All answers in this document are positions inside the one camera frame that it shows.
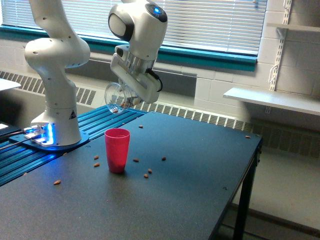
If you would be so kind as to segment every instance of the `window blinds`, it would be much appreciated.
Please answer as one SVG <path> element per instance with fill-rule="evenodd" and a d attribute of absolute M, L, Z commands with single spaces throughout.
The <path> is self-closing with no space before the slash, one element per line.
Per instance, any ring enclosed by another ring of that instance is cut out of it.
<path fill-rule="evenodd" d="M 62 0 L 78 34 L 116 38 L 108 28 L 120 0 Z M 267 0 L 155 0 L 168 15 L 164 45 L 257 55 Z M 28 0 L 2 0 L 4 25 L 38 28 Z"/>

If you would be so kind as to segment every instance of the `radiator grille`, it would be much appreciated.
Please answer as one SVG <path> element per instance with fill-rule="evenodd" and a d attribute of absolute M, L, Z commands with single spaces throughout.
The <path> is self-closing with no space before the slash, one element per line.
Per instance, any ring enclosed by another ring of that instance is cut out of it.
<path fill-rule="evenodd" d="M 41 79 L 14 74 L 11 72 L 0 71 L 0 78 L 19 83 L 19 89 L 45 95 L 45 86 Z M 96 95 L 95 90 L 76 88 L 76 102 L 91 105 Z"/>
<path fill-rule="evenodd" d="M 45 88 L 41 79 L 0 71 L 0 78 L 21 84 L 22 91 L 44 95 Z M 76 88 L 76 101 L 91 105 L 96 95 L 93 89 Z M 211 112 L 200 111 L 166 103 L 140 103 L 134 109 L 146 112 L 158 112 L 176 117 L 192 119 L 204 123 L 220 125 L 231 129 L 246 131 L 263 137 L 263 145 L 287 152 L 320 158 L 320 134 L 304 134 L 294 130 L 280 129 L 260 124 L 252 124 L 234 117 L 228 117 Z"/>

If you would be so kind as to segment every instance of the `teal window sill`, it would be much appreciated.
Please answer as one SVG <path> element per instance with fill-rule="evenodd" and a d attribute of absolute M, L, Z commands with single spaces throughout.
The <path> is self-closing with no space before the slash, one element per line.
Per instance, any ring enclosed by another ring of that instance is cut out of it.
<path fill-rule="evenodd" d="M 106 54 L 113 54 L 115 46 L 128 44 L 125 41 L 103 37 L 79 35 L 85 40 L 92 51 L 99 51 Z M 48 37 L 48 34 L 40 29 L 0 26 L 0 38 L 7 40 L 35 40 L 41 37 Z M 189 65 L 196 68 L 215 67 L 233 70 L 254 72 L 257 64 L 256 56 L 230 54 L 214 51 L 195 50 L 171 46 L 161 46 L 158 52 L 158 61 Z"/>

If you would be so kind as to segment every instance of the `nut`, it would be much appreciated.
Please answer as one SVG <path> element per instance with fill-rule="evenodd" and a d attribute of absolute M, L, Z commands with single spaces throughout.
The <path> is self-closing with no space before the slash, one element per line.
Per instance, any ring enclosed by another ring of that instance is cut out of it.
<path fill-rule="evenodd" d="M 59 185 L 61 183 L 61 180 L 57 180 L 53 183 L 53 185 Z"/>

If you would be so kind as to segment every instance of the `black logo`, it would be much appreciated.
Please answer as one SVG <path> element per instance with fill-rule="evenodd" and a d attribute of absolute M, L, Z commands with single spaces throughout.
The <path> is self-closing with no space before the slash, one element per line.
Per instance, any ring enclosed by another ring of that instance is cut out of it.
<path fill-rule="evenodd" d="M 75 111 L 74 110 L 72 110 L 72 113 L 71 113 L 71 115 L 70 115 L 70 117 L 69 117 L 69 120 L 70 119 L 74 119 L 74 118 L 76 118 L 77 116 L 76 116 L 76 114 L 75 114 Z"/>

